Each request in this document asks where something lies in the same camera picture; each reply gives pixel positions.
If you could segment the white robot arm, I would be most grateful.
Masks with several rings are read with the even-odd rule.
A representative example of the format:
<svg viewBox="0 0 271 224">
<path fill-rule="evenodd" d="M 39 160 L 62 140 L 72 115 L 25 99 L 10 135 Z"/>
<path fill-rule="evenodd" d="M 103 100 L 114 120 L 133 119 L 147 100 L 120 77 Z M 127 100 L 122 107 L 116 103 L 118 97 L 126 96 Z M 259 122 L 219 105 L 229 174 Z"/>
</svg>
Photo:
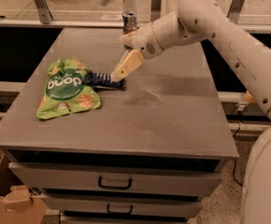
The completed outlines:
<svg viewBox="0 0 271 224">
<path fill-rule="evenodd" d="M 119 81 L 177 45 L 208 40 L 271 120 L 271 49 L 231 22 L 216 0 L 179 0 L 178 10 L 121 37 L 131 48 L 111 73 Z M 271 224 L 271 127 L 254 143 L 247 162 L 240 224 Z"/>
</svg>

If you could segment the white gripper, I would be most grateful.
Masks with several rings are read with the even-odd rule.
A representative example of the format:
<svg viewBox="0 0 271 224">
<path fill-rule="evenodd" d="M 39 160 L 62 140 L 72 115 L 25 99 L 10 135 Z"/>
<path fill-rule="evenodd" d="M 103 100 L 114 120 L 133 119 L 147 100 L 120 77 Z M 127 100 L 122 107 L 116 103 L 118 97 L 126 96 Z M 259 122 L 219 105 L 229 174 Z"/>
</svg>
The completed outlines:
<svg viewBox="0 0 271 224">
<path fill-rule="evenodd" d="M 110 77 L 118 82 L 134 72 L 145 59 L 152 59 L 163 53 L 162 47 L 153 31 L 153 23 L 147 23 L 135 32 L 120 37 L 121 43 L 131 51 L 125 51 L 112 71 Z"/>
</svg>

